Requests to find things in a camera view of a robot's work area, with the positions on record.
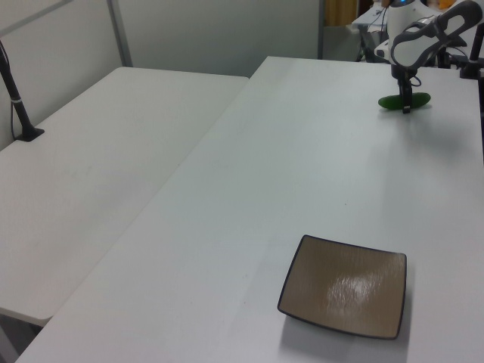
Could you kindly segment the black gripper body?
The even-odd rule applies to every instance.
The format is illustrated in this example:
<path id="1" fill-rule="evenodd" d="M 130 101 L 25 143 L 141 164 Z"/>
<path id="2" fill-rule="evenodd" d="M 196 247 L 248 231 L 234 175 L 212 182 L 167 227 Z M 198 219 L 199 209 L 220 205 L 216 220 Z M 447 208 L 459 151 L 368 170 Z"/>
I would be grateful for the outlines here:
<path id="1" fill-rule="evenodd" d="M 411 79 L 417 74 L 416 70 L 407 70 L 401 67 L 392 67 L 392 77 L 397 80 L 399 86 L 411 87 Z"/>

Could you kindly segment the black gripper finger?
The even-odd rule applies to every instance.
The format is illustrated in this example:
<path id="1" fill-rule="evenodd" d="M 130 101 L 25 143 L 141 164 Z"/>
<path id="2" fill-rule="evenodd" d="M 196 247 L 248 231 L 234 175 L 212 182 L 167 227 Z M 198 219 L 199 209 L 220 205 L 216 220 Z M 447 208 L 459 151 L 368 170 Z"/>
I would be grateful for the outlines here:
<path id="1" fill-rule="evenodd" d="M 402 99 L 402 112 L 404 114 L 411 112 L 412 105 L 412 86 L 400 85 L 400 97 Z"/>

